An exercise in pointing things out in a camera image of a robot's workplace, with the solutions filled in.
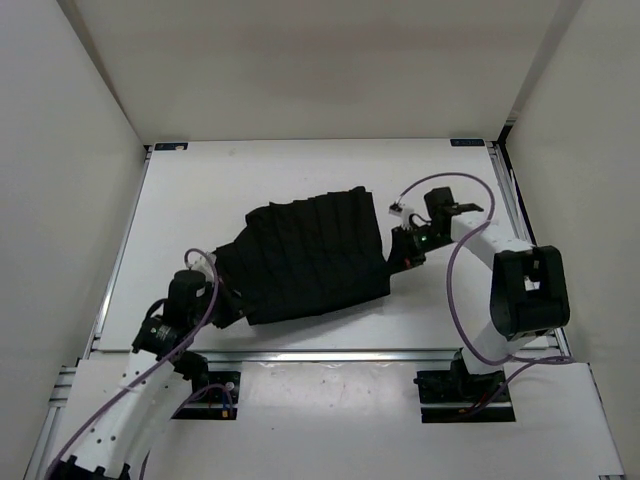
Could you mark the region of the black pleated skirt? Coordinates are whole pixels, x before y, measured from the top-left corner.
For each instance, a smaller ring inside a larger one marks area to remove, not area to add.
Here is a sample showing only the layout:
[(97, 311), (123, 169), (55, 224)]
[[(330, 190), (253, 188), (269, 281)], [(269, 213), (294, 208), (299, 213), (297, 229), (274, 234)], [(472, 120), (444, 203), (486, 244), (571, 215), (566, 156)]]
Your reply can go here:
[(373, 195), (358, 186), (249, 212), (215, 249), (222, 284), (249, 304), (251, 325), (318, 316), (390, 293)]

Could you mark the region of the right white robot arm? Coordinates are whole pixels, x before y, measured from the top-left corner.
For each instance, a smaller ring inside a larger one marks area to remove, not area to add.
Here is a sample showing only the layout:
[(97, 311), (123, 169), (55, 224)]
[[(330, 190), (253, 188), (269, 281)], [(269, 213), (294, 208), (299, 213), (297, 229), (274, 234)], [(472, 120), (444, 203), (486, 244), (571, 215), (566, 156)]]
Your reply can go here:
[(554, 246), (535, 246), (510, 236), (493, 224), (474, 203), (454, 200), (450, 188), (424, 196), (428, 220), (418, 225), (415, 211), (393, 203), (389, 212), (401, 223), (392, 231), (387, 263), (393, 273), (424, 264), (427, 253), (453, 246), (453, 254), (467, 250), (491, 271), (489, 320), (474, 338), (467, 337), (453, 294), (453, 269), (446, 269), (446, 297), (454, 326), (463, 341), (449, 375), (449, 387), (460, 399), (470, 400), (486, 384), (485, 376), (516, 360), (517, 352), (532, 340), (564, 327), (570, 319), (563, 260)]

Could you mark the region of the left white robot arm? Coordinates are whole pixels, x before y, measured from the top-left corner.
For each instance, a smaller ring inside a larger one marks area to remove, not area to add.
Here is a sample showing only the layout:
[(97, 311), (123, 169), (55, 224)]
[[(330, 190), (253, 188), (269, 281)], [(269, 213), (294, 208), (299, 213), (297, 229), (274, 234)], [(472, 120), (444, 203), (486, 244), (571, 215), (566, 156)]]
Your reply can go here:
[(215, 256), (202, 252), (176, 272), (165, 298), (147, 311), (113, 396), (51, 460), (47, 479), (142, 479), (150, 452), (173, 417), (192, 401), (221, 395), (237, 416), (229, 382), (212, 382), (205, 357), (190, 351), (222, 298)]

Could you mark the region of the right blue corner label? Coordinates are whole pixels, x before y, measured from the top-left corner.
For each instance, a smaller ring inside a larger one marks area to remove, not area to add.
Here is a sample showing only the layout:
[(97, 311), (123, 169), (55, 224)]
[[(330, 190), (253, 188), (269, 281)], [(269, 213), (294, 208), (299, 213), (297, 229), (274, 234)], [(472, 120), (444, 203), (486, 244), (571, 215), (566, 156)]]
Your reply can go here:
[(483, 139), (479, 138), (451, 138), (452, 147), (485, 147)]

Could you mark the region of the blue corner label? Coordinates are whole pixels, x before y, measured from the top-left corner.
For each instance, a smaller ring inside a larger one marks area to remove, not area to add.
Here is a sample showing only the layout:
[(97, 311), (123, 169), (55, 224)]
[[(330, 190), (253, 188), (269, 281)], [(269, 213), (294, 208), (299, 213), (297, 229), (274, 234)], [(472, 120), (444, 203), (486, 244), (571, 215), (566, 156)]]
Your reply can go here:
[(485, 147), (483, 139), (479, 138), (451, 138), (452, 147)]
[(154, 145), (154, 151), (184, 151), (188, 148), (188, 142), (159, 142)]

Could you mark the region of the left blue corner label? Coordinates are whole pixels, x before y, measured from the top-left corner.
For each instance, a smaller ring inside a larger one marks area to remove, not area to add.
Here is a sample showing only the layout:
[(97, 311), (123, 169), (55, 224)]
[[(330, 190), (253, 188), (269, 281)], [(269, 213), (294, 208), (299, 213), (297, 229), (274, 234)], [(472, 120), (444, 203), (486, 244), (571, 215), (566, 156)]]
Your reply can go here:
[(184, 151), (188, 148), (188, 142), (159, 142), (154, 145), (154, 151)]

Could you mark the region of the aluminium front rail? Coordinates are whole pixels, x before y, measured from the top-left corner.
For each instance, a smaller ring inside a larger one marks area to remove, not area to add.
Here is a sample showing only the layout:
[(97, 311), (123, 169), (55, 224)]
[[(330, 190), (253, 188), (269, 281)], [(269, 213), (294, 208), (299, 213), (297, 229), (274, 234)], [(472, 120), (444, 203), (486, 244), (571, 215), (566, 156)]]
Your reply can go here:
[(344, 363), (344, 362), (446, 362), (455, 349), (386, 350), (196, 350), (214, 363)]

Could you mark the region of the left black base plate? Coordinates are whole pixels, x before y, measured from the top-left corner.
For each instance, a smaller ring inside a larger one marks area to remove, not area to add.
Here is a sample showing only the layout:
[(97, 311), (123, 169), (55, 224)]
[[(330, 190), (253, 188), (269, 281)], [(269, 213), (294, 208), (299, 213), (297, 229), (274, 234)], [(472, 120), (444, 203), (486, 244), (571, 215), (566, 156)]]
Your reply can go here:
[(173, 419), (235, 421), (239, 413), (241, 378), (239, 363), (209, 363), (208, 372), (191, 382), (191, 393)]

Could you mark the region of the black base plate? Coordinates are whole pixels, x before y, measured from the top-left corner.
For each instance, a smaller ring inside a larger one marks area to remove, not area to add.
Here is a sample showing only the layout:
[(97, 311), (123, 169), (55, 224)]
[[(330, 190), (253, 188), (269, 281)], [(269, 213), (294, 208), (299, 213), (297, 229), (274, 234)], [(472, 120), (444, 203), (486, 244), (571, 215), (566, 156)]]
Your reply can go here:
[(209, 363), (208, 372), (191, 382), (191, 393), (173, 419), (235, 421), (239, 413), (241, 378), (239, 363)]
[(503, 370), (473, 375), (462, 360), (448, 370), (421, 370), (417, 386), (423, 424), (511, 423), (516, 416)]

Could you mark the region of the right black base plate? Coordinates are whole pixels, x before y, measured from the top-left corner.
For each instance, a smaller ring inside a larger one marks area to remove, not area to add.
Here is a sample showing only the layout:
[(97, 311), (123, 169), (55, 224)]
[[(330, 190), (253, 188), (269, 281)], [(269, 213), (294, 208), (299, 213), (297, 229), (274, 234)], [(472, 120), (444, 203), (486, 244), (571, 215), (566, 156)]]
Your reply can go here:
[(423, 424), (511, 423), (516, 416), (503, 370), (473, 375), (462, 360), (448, 370), (421, 370), (417, 386)]

